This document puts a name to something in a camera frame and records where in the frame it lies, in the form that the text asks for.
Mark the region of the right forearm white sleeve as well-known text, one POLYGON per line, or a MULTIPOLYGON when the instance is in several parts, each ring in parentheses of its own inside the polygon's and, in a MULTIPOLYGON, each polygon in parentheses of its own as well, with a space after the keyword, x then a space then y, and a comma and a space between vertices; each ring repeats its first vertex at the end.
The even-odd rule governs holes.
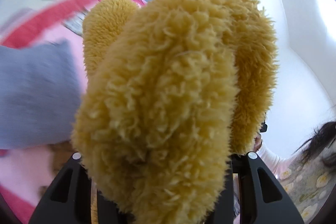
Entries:
POLYGON ((277 179, 285 180, 291 175, 292 171, 289 169, 289 166, 293 161, 293 157, 288 159, 282 158, 273 153, 264 143, 261 143, 256 153, 277 179))

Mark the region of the person's right hand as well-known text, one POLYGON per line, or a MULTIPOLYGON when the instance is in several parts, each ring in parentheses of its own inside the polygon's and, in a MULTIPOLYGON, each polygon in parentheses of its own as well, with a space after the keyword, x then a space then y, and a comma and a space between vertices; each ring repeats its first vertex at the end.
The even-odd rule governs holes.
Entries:
POLYGON ((255 143, 254 143, 253 151, 254 152, 259 151, 261 146, 262 146, 262 143, 263 143, 262 135, 260 133, 258 133, 255 137, 255 143))

